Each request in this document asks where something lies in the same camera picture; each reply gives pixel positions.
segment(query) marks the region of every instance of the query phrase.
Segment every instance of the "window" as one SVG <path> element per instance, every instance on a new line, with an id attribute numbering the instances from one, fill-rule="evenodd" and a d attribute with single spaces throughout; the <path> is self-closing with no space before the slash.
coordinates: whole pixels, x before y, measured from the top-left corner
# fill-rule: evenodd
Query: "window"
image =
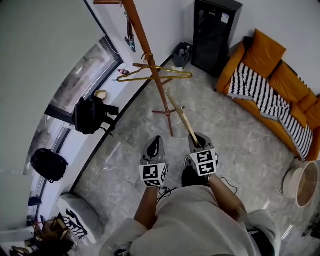
<path id="1" fill-rule="evenodd" d="M 72 113 L 81 97 L 93 95 L 108 77 L 123 63 L 107 36 L 95 44 L 75 65 L 52 98 L 34 134 L 27 155 L 24 173 L 33 174 L 28 207 L 28 219 L 35 220 L 39 201 L 47 180 L 32 167 L 30 161 L 37 149 L 59 153 L 72 125 Z"/>

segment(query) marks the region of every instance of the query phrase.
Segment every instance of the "black and white blanket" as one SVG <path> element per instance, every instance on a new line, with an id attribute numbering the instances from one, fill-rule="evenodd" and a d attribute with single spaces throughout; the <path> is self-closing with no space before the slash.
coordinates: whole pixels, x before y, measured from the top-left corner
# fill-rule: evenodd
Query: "black and white blanket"
<path id="1" fill-rule="evenodd" d="M 308 125 L 303 128 L 290 115 L 290 104 L 274 91 L 266 78 L 240 63 L 232 75 L 228 96 L 254 101 L 263 117 L 281 123 L 292 139 L 301 159 L 307 158 L 313 140 L 312 131 Z"/>

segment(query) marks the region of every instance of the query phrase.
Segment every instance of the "black bag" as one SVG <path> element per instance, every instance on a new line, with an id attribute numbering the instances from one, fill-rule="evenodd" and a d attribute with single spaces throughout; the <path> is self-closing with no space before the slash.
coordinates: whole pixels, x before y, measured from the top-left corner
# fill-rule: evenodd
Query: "black bag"
<path id="1" fill-rule="evenodd" d="M 51 150 L 40 148 L 31 157 L 31 165 L 38 174 L 53 183 L 64 176 L 68 163 Z"/>
<path id="2" fill-rule="evenodd" d="M 72 121 L 75 129 L 85 135 L 94 134 L 100 128 L 104 129 L 101 127 L 103 122 L 111 125 L 111 130 L 114 130 L 115 121 L 107 116 L 108 113 L 118 115 L 119 108 L 105 105 L 102 99 L 95 96 L 90 96 L 86 100 L 81 97 L 74 107 Z"/>

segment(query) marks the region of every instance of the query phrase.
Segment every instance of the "black cabinet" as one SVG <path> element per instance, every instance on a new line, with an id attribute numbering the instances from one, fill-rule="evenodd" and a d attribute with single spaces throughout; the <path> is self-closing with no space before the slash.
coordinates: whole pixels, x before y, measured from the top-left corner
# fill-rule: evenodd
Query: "black cabinet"
<path id="1" fill-rule="evenodd" d="M 195 0 L 192 64 L 218 77 L 228 51 L 242 3 L 234 0 Z"/>

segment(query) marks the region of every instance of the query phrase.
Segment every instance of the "marble floor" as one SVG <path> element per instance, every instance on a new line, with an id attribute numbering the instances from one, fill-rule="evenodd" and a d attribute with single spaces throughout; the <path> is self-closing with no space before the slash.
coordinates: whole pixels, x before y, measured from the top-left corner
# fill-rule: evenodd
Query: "marble floor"
<path id="1" fill-rule="evenodd" d="M 281 255 L 313 255 L 319 240 L 301 237 L 315 208 L 320 192 L 305 208 L 281 196 L 282 181 L 294 155 L 268 128 L 230 98 L 214 92 L 217 80 L 188 64 L 191 79 L 176 79 L 165 85 L 176 101 L 185 106 L 196 132 L 209 136 L 219 155 L 217 171 L 238 188 L 237 196 L 248 212 L 264 208 L 271 213 L 282 234 Z M 89 202 L 98 213 L 104 235 L 98 244 L 79 243 L 70 255 L 92 256 L 110 234 L 127 218 L 133 218 L 145 185 L 139 178 L 141 149 L 156 135 L 163 138 L 169 173 L 165 185 L 181 186 L 184 158 L 189 152 L 188 133 L 178 114 L 172 115 L 174 137 L 170 137 L 154 81 L 141 92 L 108 136 L 83 173 L 74 193 Z"/>

